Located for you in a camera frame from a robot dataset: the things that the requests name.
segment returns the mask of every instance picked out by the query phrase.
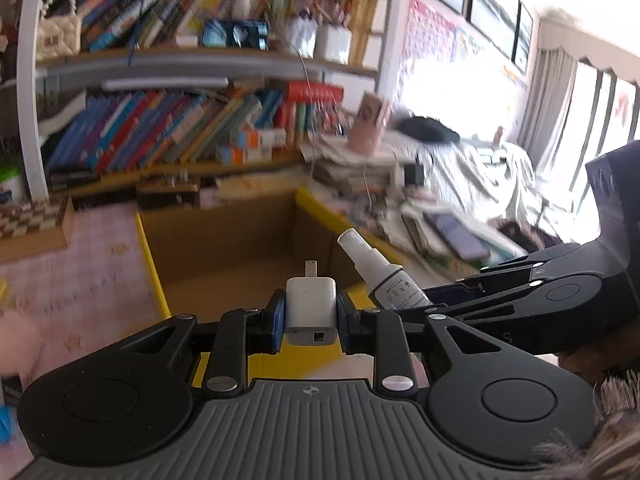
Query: white spray bottle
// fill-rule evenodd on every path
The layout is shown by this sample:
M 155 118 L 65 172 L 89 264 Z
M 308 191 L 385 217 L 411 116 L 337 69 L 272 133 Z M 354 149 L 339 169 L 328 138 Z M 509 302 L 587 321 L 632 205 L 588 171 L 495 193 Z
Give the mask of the white spray bottle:
M 404 310 L 433 304 L 402 266 L 390 264 L 355 229 L 343 232 L 338 243 L 367 283 L 369 299 L 377 307 Z

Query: bottle label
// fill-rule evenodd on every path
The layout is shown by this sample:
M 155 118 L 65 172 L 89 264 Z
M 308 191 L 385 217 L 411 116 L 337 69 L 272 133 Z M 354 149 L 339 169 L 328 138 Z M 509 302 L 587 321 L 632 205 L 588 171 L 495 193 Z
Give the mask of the bottle label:
M 385 310 L 404 310 L 433 303 L 404 269 L 398 269 L 371 291 L 369 299 Z

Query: metal screw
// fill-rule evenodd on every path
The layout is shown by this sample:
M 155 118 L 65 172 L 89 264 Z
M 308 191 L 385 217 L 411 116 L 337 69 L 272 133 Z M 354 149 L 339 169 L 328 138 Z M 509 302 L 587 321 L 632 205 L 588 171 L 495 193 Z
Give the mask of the metal screw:
M 382 385 L 392 392 L 405 392 L 414 387 L 414 382 L 404 375 L 389 375 L 382 379 Z
M 226 375 L 212 377 L 207 380 L 207 388 L 212 392 L 230 392 L 238 387 L 238 382 Z

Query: open box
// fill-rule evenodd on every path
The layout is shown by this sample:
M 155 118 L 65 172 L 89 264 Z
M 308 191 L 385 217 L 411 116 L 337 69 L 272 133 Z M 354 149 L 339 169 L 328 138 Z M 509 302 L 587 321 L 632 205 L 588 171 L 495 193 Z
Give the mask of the open box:
M 263 308 L 276 288 L 304 275 L 305 260 L 318 262 L 318 276 L 349 289 L 357 307 L 372 306 L 337 243 L 352 225 L 304 189 L 212 209 L 142 212 L 138 227 L 162 317 L 188 312 L 208 322 L 236 308 Z M 401 261 L 391 246 L 364 236 L 388 260 Z M 284 343 L 277 356 L 251 356 L 249 375 L 300 378 L 342 356 L 339 343 L 322 348 Z

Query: white handbag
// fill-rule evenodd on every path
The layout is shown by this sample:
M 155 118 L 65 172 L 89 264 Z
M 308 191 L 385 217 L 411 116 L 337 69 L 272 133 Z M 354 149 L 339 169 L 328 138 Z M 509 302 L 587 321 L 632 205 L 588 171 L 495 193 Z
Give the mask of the white handbag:
M 76 15 L 76 0 L 69 0 L 70 12 L 66 16 L 45 18 L 49 7 L 56 0 L 42 4 L 42 16 L 38 24 L 36 60 L 75 56 L 80 52 L 82 18 Z

